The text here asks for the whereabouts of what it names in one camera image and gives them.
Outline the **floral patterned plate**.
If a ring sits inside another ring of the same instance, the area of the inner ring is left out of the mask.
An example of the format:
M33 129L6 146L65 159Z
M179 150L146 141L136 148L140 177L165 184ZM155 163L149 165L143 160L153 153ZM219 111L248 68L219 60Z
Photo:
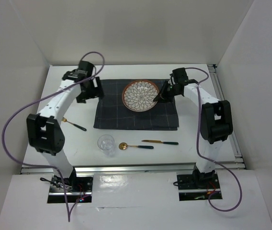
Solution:
M145 112L152 109L157 102L154 98L159 89L149 80L135 80L125 86L122 92L124 106L133 112Z

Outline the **gold fork green handle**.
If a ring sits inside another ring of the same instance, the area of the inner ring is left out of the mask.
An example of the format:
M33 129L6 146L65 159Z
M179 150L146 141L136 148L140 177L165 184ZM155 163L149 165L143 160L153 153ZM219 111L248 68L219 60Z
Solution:
M82 127L82 126L80 126L80 125L77 125L77 124L75 124L75 123L72 123L72 122L68 121L68 120L67 120L66 118L64 118L64 117L62 118L62 122L69 123L69 124L73 125L74 127L78 128L78 129L80 129L80 130L82 130L82 131L87 131L86 128L84 128L84 127Z

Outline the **clear drinking glass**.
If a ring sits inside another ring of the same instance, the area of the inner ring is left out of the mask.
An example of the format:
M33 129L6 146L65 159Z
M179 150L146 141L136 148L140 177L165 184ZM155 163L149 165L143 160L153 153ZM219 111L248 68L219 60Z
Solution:
M98 148L108 157L114 156L115 140L111 135L102 135L97 141Z

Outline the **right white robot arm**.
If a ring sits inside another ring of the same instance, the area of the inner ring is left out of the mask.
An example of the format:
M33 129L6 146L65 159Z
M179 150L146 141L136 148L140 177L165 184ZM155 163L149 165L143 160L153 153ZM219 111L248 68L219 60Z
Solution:
M231 106L227 100L219 100L204 90L200 84L204 80L189 79L189 68L172 71L154 102L171 102L175 96L182 95L198 108L196 151L198 159L192 173L192 183L204 188L213 180L220 149L233 132Z

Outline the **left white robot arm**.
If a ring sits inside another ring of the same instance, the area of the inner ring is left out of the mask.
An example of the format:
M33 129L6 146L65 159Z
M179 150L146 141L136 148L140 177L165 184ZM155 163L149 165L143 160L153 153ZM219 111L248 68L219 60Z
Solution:
M29 144L40 152L54 169L55 178L66 191L77 187L76 171L69 163L63 147L65 137L60 124L74 100L86 103L88 99L104 96L100 78L92 80L95 66L81 61L77 69L68 71L62 77L58 95L53 96L38 114L30 114L26 119Z

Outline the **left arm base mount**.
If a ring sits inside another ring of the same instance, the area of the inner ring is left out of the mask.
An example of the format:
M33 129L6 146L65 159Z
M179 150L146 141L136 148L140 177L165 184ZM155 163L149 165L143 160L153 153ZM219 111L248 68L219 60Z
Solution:
M48 204L65 203L64 186L59 177L53 176L50 180L40 177L40 181L49 183ZM93 176L77 177L73 185L65 182L68 203L92 202Z

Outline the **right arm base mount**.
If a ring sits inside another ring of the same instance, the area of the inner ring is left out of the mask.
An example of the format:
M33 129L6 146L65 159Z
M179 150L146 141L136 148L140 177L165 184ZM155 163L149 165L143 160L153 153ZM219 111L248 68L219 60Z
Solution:
M197 181L194 174L178 174L173 185L178 188L180 201L223 199L217 173L212 177Z

